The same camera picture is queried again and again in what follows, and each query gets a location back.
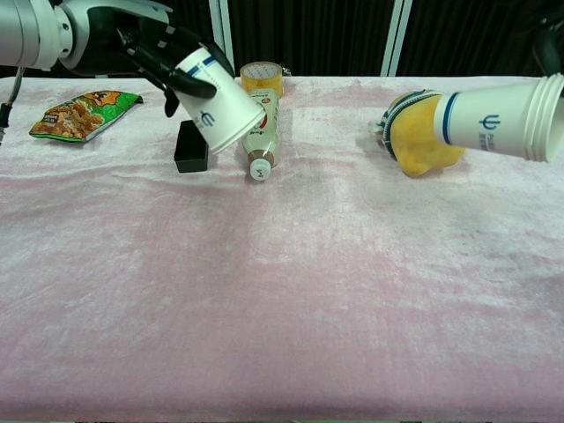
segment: blue logo on cup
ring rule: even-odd
[[[497,128],[497,125],[501,123],[499,115],[488,115],[484,118],[483,121],[479,122],[486,130],[495,130]]]
[[[200,116],[200,119],[202,120],[202,123],[205,126],[213,126],[213,123],[215,122],[215,119],[213,118],[213,116],[207,112],[202,112],[200,110],[200,113],[202,114]]]

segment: cable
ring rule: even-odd
[[[24,72],[26,68],[18,68],[18,72],[16,73],[16,79],[14,80],[14,86],[11,89],[10,98],[5,103],[2,103],[0,106],[0,146],[2,145],[2,141],[4,140],[4,135],[6,133],[6,128],[8,128],[9,118],[11,107],[14,104],[14,101],[18,98],[19,89],[21,88],[21,80],[24,77]]]

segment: sauce bottle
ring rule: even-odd
[[[257,181],[266,181],[272,169],[280,161],[280,141],[278,138],[278,94],[271,88],[260,88],[249,93],[266,112],[243,139],[242,144],[249,161],[250,175]]]

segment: white bottle cap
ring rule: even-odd
[[[266,181],[271,175],[271,164],[266,159],[251,161],[250,175],[256,181]]]

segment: chip bag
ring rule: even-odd
[[[139,103],[143,103],[143,98],[132,93],[96,91],[84,94],[50,108],[29,135],[85,143]]]

